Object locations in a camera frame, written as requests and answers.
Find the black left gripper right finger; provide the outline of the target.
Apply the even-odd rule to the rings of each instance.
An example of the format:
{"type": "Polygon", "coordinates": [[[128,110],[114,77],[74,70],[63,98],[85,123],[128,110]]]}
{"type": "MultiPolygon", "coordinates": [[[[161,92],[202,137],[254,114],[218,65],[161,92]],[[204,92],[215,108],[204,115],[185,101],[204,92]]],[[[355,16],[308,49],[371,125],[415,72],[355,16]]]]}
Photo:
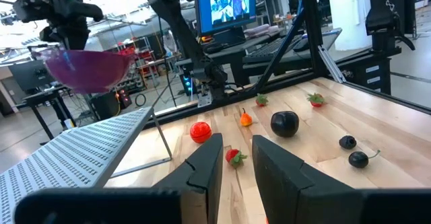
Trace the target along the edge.
{"type": "Polygon", "coordinates": [[[359,224],[356,190],[269,139],[253,137],[253,165],[269,224],[359,224]]]}

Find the red colander bowl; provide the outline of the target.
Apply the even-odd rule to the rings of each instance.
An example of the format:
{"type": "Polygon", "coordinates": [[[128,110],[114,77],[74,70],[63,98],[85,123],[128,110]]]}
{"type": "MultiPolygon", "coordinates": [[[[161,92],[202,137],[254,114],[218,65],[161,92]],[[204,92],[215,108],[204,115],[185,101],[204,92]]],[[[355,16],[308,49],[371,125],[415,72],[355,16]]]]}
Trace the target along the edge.
{"type": "Polygon", "coordinates": [[[110,91],[135,61],[132,55],[58,48],[48,48],[36,55],[58,82],[80,94],[110,91]]]}

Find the small yellow lemon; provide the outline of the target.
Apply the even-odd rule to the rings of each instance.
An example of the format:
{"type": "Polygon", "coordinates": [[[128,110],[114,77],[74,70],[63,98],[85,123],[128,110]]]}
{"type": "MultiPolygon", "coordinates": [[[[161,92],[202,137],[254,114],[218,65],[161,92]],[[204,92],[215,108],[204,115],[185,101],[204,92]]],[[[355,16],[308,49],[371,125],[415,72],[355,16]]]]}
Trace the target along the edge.
{"type": "Polygon", "coordinates": [[[194,142],[202,144],[211,137],[212,129],[206,122],[196,122],[190,127],[189,134],[194,142]]]}

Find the large black toy plum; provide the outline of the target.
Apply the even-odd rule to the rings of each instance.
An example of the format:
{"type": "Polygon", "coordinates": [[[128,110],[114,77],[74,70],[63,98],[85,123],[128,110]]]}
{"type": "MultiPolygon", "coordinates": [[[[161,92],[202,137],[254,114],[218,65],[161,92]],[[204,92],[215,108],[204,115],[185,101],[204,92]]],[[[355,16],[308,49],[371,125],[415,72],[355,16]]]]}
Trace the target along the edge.
{"type": "Polygon", "coordinates": [[[299,117],[295,112],[276,112],[271,117],[271,129],[279,137],[293,137],[299,128],[299,117]]]}

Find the small orange toy pear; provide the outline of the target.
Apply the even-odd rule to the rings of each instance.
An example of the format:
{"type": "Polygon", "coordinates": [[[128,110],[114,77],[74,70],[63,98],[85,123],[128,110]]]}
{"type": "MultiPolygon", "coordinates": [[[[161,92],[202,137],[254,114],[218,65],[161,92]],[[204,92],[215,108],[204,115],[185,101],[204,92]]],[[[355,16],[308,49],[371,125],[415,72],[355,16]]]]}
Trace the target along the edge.
{"type": "Polygon", "coordinates": [[[242,109],[242,114],[240,116],[240,123],[242,126],[250,126],[253,123],[253,118],[246,112],[246,110],[242,109]]]}

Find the black toy blackberry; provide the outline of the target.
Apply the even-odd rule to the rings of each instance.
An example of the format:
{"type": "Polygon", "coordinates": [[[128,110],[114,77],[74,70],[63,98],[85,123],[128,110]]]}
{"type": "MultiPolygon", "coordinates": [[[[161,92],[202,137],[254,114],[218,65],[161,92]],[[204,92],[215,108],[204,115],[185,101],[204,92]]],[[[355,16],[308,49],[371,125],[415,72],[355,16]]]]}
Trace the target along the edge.
{"type": "Polygon", "coordinates": [[[350,135],[346,135],[339,140],[339,146],[344,149],[353,149],[356,145],[356,139],[350,135]]]}

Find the black toy cherry green stem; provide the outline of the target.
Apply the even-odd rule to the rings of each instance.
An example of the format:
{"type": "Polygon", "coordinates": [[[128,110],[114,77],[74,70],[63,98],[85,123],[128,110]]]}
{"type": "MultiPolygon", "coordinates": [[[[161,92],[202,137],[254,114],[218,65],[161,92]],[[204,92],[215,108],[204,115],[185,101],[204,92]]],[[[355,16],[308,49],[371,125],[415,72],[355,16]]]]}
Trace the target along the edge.
{"type": "Polygon", "coordinates": [[[367,156],[363,151],[354,151],[348,157],[348,162],[351,166],[355,168],[363,169],[369,164],[369,159],[376,157],[381,150],[378,150],[373,156],[367,156]]]}

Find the dark grey panel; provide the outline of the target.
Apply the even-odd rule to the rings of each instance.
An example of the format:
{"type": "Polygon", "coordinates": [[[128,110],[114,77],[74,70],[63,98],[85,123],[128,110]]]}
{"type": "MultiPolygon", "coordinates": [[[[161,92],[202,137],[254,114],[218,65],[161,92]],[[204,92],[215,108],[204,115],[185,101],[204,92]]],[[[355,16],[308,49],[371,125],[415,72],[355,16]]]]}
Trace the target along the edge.
{"type": "Polygon", "coordinates": [[[9,70],[23,91],[50,85],[55,81],[44,61],[17,63],[9,66],[9,70]]]}

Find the red storage shelving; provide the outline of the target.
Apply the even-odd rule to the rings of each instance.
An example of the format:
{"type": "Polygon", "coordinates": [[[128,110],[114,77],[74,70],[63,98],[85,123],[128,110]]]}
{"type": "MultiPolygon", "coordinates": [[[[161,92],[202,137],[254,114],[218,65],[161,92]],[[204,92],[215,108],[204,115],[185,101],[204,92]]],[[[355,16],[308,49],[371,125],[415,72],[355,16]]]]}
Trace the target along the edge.
{"type": "Polygon", "coordinates": [[[119,83],[119,86],[146,89],[148,87],[149,80],[152,80],[154,87],[158,86],[159,82],[157,81],[157,77],[159,74],[157,66],[151,65],[151,63],[155,62],[152,50],[140,50],[134,46],[126,47],[125,45],[122,45],[119,48],[118,54],[130,56],[133,59],[128,73],[119,83]]]}

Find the perforated metal shelf riser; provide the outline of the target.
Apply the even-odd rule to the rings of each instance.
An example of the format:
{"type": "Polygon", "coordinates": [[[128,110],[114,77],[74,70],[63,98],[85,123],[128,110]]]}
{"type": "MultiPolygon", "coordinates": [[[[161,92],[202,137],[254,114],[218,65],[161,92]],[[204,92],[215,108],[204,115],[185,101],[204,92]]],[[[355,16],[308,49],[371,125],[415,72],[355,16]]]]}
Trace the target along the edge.
{"type": "Polygon", "coordinates": [[[103,187],[111,178],[170,161],[171,156],[122,172],[116,168],[150,118],[152,107],[73,128],[0,174],[0,224],[14,224],[15,206],[45,188],[103,187]]]}

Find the black keyboard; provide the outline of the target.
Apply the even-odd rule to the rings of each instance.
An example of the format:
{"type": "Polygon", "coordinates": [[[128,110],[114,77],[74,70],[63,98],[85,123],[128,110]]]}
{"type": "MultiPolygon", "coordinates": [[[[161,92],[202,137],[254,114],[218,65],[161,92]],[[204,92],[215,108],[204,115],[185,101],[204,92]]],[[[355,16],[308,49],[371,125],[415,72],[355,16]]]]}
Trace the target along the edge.
{"type": "MultiPolygon", "coordinates": [[[[289,46],[287,47],[286,52],[293,49],[295,45],[299,43],[299,41],[301,41],[301,39],[302,39],[301,35],[296,35],[291,41],[291,43],[289,44],[289,46]]],[[[271,59],[273,55],[279,50],[284,40],[285,38],[283,37],[283,38],[278,38],[272,42],[269,42],[268,44],[248,54],[246,57],[251,59],[269,57],[271,59]]]]}

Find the dark computer mouse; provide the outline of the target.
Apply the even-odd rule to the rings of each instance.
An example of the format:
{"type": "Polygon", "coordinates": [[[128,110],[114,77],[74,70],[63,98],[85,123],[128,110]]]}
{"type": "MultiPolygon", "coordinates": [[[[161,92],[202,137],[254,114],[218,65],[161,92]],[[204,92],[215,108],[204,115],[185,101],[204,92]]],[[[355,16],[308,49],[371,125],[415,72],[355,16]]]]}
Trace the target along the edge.
{"type": "Polygon", "coordinates": [[[294,47],[293,47],[293,51],[294,52],[302,52],[305,50],[308,50],[310,48],[309,43],[308,43],[308,38],[307,37],[303,37],[294,47]]]}

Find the black equipment stand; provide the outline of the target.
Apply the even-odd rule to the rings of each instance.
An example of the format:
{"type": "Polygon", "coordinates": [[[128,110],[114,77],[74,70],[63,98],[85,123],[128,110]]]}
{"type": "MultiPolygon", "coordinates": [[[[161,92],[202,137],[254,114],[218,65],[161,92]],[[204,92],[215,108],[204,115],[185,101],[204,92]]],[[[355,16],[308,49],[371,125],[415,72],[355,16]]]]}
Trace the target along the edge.
{"type": "Polygon", "coordinates": [[[370,0],[366,33],[372,37],[372,52],[395,52],[399,50],[397,41],[403,42],[410,50],[416,49],[407,38],[408,34],[414,33],[415,1],[370,0]]]}

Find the black table edge rail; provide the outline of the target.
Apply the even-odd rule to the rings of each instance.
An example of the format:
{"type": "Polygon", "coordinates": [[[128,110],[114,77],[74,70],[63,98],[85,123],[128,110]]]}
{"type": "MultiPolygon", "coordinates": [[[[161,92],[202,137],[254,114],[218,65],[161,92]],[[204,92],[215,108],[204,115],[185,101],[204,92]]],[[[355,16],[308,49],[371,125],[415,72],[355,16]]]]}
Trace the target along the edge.
{"type": "Polygon", "coordinates": [[[393,102],[395,104],[399,104],[402,106],[405,106],[407,108],[411,108],[413,110],[416,110],[418,112],[422,112],[424,114],[428,114],[431,115],[431,108],[425,107],[425,106],[421,106],[419,104],[413,103],[413,102],[408,102],[406,100],[402,100],[400,98],[396,98],[394,96],[390,96],[389,94],[385,94],[385,93],[381,93],[379,91],[375,91],[373,89],[368,89],[367,87],[361,86],[361,85],[357,85],[354,83],[350,83],[350,82],[346,82],[346,83],[341,83],[344,86],[350,87],[352,89],[356,89],[358,91],[362,91],[366,94],[393,102]]]}
{"type": "Polygon", "coordinates": [[[228,98],[221,101],[210,104],[209,106],[204,106],[199,108],[197,102],[191,102],[190,104],[179,106],[173,110],[167,112],[156,113],[156,117],[160,125],[174,122],[183,118],[201,114],[216,108],[221,108],[223,106],[228,106],[230,104],[235,104],[250,98],[254,98],[258,93],[268,94],[279,89],[290,87],[299,83],[304,83],[316,79],[318,75],[314,71],[301,71],[299,73],[291,73],[287,75],[280,75],[278,78],[273,78],[269,80],[260,89],[253,89],[254,85],[251,85],[246,91],[241,91],[240,93],[230,93],[228,98]]]}

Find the silver aluminium bracket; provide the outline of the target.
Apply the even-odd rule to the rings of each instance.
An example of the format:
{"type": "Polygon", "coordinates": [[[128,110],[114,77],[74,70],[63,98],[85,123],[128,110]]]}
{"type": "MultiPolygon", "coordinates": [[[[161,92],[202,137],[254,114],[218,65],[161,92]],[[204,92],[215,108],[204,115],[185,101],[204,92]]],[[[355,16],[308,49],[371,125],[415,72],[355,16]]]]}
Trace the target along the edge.
{"type": "Polygon", "coordinates": [[[328,51],[322,46],[318,46],[317,48],[324,64],[326,65],[333,79],[338,83],[345,83],[346,80],[344,75],[342,74],[339,67],[336,65],[335,61],[332,59],[328,51]]]}

